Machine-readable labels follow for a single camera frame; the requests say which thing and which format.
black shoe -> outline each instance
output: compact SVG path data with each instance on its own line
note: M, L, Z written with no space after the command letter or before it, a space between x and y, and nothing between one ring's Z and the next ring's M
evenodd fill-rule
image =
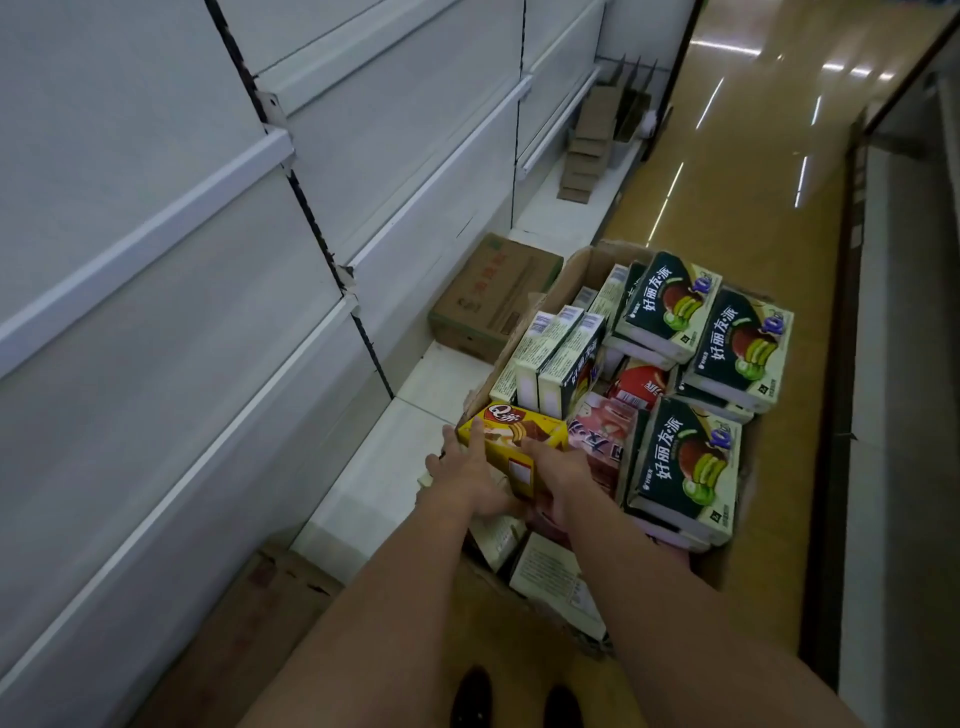
M493 725L493 685L486 670L471 667L460 681L450 711L450 728L490 728Z
M577 696L566 685L555 685L546 696L543 728L584 728Z

pink snack box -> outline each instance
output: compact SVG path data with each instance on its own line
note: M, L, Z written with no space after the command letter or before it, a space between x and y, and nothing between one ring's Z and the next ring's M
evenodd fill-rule
M636 410L589 392L568 423L569 446L587 453L593 479L613 496L620 472L623 444L636 419Z

open cardboard box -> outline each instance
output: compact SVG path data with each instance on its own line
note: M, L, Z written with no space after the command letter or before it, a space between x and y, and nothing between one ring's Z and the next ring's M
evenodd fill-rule
M550 289L541 296L531 296L530 308L520 319L507 345L497 357L496 363L493 365L493 371L468 400L458 426L465 423L490 402L491 388L513 355L516 345L519 343L523 333L527 330L527 327L530 326L537 311L557 313L564 305L576 298L581 286L585 285L590 288L599 289L607 279L607 275L614 264L619 263L620 265L629 266L635 260L649 264L657 252L656 250L637 245L636 243L619 240L601 240L596 245L583 248L573 254ZM723 284L736 287L736 281L727 278L723 279ZM762 294L753 293L753 295L759 296L760 298L768 298ZM762 417L755 417L750 423L743 426L743 440L740 446L740 492L734 516L734 533L731 542L726 546L715 548L699 556L691 554L691 564L694 573L703 578L714 589L721 592L724 588L727 564L732 549L736 548L736 530L742 527L741 524L747 517L750 502L756 492L757 444L761 437L760 431L762 428ZM502 591L508 598L523 599L522 596L512 591L499 576L493 574L482 559L477 559L474 550L467 549L466 553L468 556L473 557L472 565L484 574L485 578L487 578L496 589ZM516 557L508 560L507 564L500 570L500 573L509 573L509 569L515 560ZM530 604L530 606L539 612L544 612L545 609L544 605ZM562 621L559 616L554 617L554 621ZM609 643L597 643L567 625L566 622L563 622L563 625L585 651L590 653L611 651Z

right hand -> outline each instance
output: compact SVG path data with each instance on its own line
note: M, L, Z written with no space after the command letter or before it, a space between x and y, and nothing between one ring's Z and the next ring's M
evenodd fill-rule
M526 437L520 442L520 449L534 459L538 475L553 495L553 519L565 527L564 516L571 494L593 486L587 454L581 449L558 450Z

shiny floor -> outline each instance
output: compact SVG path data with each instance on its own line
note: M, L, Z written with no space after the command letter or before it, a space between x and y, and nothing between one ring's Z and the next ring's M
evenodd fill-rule
M814 460L824 387L849 125L882 100L954 9L880 0L710 0L650 161L628 182L606 236L686 255L792 308L786 385L766 417L760 486L732 545L724 591L744 628L791 651L800 636ZM495 725L540 725L565 681L587 726L642 725L615 663L461 573L448 680L482 663Z

